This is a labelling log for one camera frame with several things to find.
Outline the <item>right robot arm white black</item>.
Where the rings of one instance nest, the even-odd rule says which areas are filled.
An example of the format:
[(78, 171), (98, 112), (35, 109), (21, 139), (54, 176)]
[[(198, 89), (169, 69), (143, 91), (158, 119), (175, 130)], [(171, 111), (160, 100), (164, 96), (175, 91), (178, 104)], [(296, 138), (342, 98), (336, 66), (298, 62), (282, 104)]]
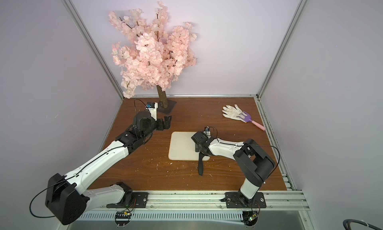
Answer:
[(198, 152), (198, 174), (203, 175), (203, 158), (222, 156), (235, 160), (245, 176), (239, 189), (239, 199), (248, 203), (273, 173), (277, 164), (254, 140), (230, 142), (196, 132), (191, 137)]

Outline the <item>black kitchen knife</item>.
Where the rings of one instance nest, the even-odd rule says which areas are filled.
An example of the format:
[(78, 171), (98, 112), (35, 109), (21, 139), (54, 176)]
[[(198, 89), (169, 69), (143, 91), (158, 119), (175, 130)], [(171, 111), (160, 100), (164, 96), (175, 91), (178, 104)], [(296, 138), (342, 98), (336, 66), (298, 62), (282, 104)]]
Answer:
[(198, 154), (198, 165), (197, 165), (197, 169), (198, 169), (198, 174), (200, 176), (203, 175), (203, 158), (206, 157), (206, 155), (203, 153), (203, 152), (199, 152)]

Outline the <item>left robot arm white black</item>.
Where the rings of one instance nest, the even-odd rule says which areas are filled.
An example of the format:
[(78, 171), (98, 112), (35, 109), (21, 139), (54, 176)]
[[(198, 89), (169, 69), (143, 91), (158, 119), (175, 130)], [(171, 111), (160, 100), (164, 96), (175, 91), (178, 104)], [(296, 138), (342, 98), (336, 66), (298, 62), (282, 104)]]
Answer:
[(168, 130), (171, 121), (171, 116), (156, 119), (149, 111), (138, 112), (133, 118), (133, 124), (103, 151), (65, 175), (55, 174), (50, 177), (45, 189), (45, 206), (52, 212), (52, 216), (66, 226), (83, 213), (101, 206), (130, 207), (133, 190), (125, 183), (118, 182), (93, 190), (89, 186), (113, 165), (145, 145), (155, 131)]

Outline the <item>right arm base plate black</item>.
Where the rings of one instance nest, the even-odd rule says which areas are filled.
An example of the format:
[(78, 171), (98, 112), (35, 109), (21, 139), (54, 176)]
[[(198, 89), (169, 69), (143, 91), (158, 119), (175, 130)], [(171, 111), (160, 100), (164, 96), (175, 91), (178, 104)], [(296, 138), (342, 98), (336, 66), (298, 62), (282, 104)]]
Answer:
[(227, 208), (266, 208), (266, 200), (262, 192), (257, 192), (254, 197), (247, 199), (240, 192), (226, 192), (220, 201), (226, 204)]

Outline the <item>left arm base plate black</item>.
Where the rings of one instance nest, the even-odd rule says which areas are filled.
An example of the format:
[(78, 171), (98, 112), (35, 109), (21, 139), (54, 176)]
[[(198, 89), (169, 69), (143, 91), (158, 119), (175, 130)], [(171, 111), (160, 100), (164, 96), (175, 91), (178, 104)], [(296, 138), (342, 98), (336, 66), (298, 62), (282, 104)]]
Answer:
[(148, 192), (129, 192), (116, 204), (108, 204), (106, 208), (139, 208), (144, 209), (148, 201)]

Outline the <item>white cutting board orange rim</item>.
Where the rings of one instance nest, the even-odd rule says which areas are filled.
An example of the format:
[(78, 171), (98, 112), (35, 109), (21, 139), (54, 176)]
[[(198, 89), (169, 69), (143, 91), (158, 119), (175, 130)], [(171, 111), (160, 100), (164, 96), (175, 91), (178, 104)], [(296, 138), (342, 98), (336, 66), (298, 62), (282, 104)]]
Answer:
[(199, 152), (195, 151), (192, 136), (196, 132), (173, 132), (168, 157), (173, 161), (198, 161)]

